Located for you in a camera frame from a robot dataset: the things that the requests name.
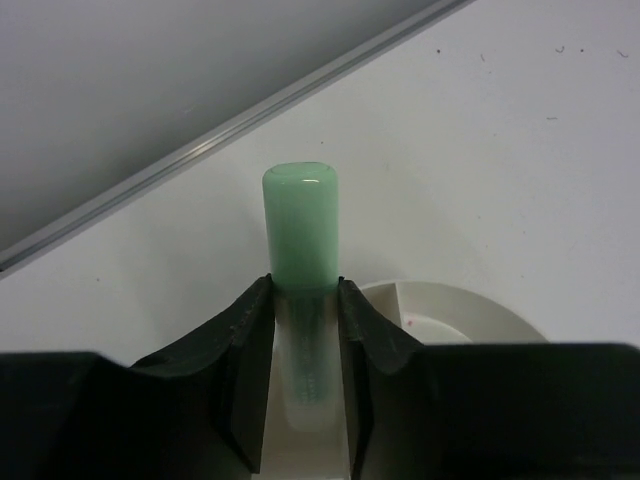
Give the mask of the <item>green highlighter pen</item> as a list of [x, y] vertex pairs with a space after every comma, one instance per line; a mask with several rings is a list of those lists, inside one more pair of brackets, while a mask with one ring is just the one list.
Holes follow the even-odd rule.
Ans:
[[338, 176], [324, 163], [279, 164], [262, 189], [285, 417], [323, 431], [341, 401]]

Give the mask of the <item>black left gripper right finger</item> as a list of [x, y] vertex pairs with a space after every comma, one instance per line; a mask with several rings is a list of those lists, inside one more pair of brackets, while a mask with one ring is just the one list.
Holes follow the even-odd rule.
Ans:
[[427, 346], [338, 287], [354, 479], [635, 479], [639, 351]]

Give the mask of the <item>aluminium frame rail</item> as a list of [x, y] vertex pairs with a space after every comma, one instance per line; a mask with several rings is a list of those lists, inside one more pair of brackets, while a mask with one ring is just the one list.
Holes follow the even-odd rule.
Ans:
[[3, 2], [2, 269], [460, 8], [458, 1]]

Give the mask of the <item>white round divided container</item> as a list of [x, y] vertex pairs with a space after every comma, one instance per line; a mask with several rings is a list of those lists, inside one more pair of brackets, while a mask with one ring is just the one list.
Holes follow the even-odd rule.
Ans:
[[[383, 281], [362, 287], [373, 307], [425, 344], [530, 343], [544, 335], [493, 300], [441, 283]], [[276, 301], [276, 330], [259, 478], [346, 479], [347, 439], [336, 303], [315, 323], [292, 320]]]

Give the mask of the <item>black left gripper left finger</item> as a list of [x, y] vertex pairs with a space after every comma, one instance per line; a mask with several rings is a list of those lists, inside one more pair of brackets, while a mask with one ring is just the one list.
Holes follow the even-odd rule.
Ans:
[[248, 479], [260, 469], [273, 285], [124, 366], [94, 352], [1, 357], [5, 479]]

